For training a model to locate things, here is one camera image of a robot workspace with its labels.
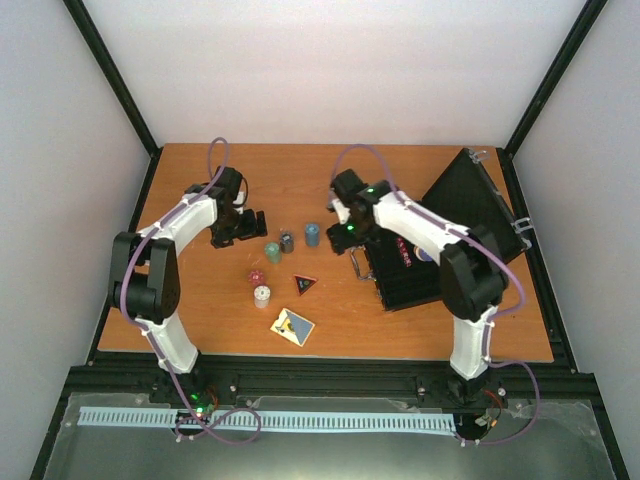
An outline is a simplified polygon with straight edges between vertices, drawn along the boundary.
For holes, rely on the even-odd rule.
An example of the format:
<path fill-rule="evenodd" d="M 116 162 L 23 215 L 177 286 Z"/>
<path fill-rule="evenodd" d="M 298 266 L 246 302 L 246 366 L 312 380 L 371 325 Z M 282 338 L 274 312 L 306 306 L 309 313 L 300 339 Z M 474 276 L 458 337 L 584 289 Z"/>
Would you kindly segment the purple blind button chips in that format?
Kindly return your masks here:
<path fill-rule="evenodd" d="M 433 258 L 423 249 L 418 246 L 414 247 L 415 257 L 422 262 L 433 262 Z"/>

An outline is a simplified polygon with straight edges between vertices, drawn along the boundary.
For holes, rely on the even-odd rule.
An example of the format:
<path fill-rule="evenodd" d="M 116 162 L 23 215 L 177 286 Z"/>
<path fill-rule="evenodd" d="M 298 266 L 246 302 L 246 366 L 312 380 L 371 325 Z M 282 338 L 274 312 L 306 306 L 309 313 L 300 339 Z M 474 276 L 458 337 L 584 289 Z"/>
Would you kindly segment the black triangular card box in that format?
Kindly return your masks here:
<path fill-rule="evenodd" d="M 306 293 L 311 287 L 317 283 L 317 279 L 309 276 L 295 275 L 294 281 L 297 292 L 300 296 Z"/>

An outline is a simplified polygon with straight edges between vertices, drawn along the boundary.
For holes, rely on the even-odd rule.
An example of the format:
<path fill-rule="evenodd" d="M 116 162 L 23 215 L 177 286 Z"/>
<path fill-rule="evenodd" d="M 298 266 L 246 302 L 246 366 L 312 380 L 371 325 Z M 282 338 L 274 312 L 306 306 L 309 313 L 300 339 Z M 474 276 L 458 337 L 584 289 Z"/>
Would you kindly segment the red poker chip stack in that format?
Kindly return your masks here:
<path fill-rule="evenodd" d="M 254 286 L 258 287 L 261 285 L 265 285 L 265 275 L 261 270 L 252 270 L 249 273 L 249 282 Z"/>

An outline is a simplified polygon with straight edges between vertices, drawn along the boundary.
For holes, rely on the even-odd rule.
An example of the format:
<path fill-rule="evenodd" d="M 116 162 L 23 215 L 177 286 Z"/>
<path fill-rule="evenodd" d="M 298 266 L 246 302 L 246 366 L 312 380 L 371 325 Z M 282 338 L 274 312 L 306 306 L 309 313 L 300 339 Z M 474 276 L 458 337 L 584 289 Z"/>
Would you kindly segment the white poker chip stack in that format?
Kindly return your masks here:
<path fill-rule="evenodd" d="M 271 289 L 266 285 L 256 286 L 254 289 L 254 305 L 256 308 L 264 309 L 270 303 Z"/>

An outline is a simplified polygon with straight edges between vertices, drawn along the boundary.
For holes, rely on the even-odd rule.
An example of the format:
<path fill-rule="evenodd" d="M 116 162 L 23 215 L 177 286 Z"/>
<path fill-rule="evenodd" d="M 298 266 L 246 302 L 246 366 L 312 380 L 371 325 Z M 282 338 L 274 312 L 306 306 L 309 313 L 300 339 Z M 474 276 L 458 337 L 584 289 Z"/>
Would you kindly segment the black poker set case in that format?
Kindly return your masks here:
<path fill-rule="evenodd" d="M 484 166 L 463 149 L 444 170 L 419 204 L 466 227 L 481 225 L 495 237 L 502 260 L 508 264 L 530 248 L 528 237 L 516 229 L 516 219 Z M 397 239 L 404 241 L 412 266 L 407 267 Z M 441 299 L 439 267 L 414 255 L 415 245 L 391 230 L 382 229 L 379 241 L 365 244 L 366 257 L 387 311 L 415 307 Z"/>

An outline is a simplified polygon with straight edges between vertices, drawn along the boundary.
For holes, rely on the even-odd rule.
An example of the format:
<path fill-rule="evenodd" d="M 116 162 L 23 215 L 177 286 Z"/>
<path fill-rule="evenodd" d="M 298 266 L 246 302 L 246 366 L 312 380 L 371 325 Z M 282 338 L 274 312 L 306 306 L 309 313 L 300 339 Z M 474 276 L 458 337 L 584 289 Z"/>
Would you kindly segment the green poker chip stack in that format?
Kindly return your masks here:
<path fill-rule="evenodd" d="M 280 245 L 276 242 L 269 242 L 264 247 L 264 252 L 267 260 L 272 264 L 278 264 L 281 262 L 281 249 Z"/>

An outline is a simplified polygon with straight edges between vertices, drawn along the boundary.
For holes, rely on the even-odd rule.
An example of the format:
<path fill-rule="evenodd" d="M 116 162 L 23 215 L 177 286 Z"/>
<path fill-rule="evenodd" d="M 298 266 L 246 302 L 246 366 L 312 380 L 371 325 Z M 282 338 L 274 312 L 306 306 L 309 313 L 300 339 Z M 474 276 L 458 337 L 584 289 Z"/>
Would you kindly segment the black poker chip stack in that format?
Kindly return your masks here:
<path fill-rule="evenodd" d="M 283 254 L 291 254 L 295 248 L 294 236 L 290 231 L 284 231 L 279 237 L 280 251 Z"/>

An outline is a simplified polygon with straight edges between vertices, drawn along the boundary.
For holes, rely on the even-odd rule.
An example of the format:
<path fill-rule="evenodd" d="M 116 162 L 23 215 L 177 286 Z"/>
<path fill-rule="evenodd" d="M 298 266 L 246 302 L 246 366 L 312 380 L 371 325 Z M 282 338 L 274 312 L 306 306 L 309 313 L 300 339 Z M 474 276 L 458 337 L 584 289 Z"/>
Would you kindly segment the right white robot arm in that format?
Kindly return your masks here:
<path fill-rule="evenodd" d="M 441 300 L 454 321 L 446 388 L 456 403 L 469 404 L 488 382 L 494 316 L 508 286 L 494 235 L 444 219 L 387 180 L 369 185 L 351 169 L 330 180 L 328 210 L 338 217 L 327 231 L 338 255 L 388 230 L 435 262 Z"/>

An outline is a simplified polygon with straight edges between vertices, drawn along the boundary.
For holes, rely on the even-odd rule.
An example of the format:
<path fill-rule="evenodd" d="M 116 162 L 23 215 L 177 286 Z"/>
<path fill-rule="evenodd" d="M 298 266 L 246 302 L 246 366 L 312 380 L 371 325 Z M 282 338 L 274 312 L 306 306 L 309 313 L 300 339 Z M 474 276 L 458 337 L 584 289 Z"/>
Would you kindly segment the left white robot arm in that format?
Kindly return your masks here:
<path fill-rule="evenodd" d="M 177 313 L 178 258 L 205 230 L 217 249 L 266 236 L 265 214 L 246 208 L 247 198 L 245 177 L 234 168 L 219 168 L 211 183 L 189 187 L 160 220 L 138 232 L 121 232 L 113 242 L 110 306 L 141 331 L 160 368 L 176 373 L 172 388 L 186 402 L 206 395 L 208 378 L 194 368 L 199 351 Z"/>

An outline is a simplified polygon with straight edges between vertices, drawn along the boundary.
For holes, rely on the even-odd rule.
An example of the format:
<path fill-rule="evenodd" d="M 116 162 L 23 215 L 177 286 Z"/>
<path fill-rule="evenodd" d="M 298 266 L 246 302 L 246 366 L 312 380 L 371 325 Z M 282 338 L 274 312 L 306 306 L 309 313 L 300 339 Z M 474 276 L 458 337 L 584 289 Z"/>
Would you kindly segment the blue poker chip stack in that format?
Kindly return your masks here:
<path fill-rule="evenodd" d="M 320 242 L 320 227 L 316 223 L 307 223 L 304 229 L 305 243 L 308 247 L 318 247 Z"/>

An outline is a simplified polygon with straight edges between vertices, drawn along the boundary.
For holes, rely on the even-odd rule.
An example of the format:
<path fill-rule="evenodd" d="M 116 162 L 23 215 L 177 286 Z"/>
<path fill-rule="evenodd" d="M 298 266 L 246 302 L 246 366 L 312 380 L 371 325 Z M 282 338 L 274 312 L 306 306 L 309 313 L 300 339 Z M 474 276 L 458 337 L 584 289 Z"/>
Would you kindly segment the black aluminium base frame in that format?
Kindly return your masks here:
<path fill-rule="evenodd" d="M 564 363 L 531 366 L 536 378 L 529 379 L 519 366 L 497 371 L 514 398 L 530 398 L 538 387 L 545 400 L 588 400 L 595 410 L 597 428 L 615 476 L 626 479 L 624 464 L 594 375 L 579 373 Z M 284 358 L 207 355 L 203 371 L 213 379 L 223 401 L 237 402 L 263 395 L 305 397 L 384 397 L 406 400 L 425 407 L 434 396 L 419 389 L 445 373 L 438 361 L 374 361 L 320 358 Z M 150 353 L 101 352 L 88 363 L 70 369 L 50 426 L 30 474 L 43 478 L 62 418 L 73 393 L 143 393 L 169 402 L 175 392 L 163 386 L 155 357 Z"/>

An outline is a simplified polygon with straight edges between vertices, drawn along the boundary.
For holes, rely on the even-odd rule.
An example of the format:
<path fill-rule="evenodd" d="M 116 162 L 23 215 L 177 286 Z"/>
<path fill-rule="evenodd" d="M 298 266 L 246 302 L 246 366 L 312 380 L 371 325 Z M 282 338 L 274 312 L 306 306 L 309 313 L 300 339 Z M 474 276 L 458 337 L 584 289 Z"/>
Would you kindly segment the playing card deck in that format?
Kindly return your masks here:
<path fill-rule="evenodd" d="M 314 328 L 315 324 L 312 321 L 288 308 L 283 308 L 271 325 L 270 331 L 294 345 L 303 347 Z"/>

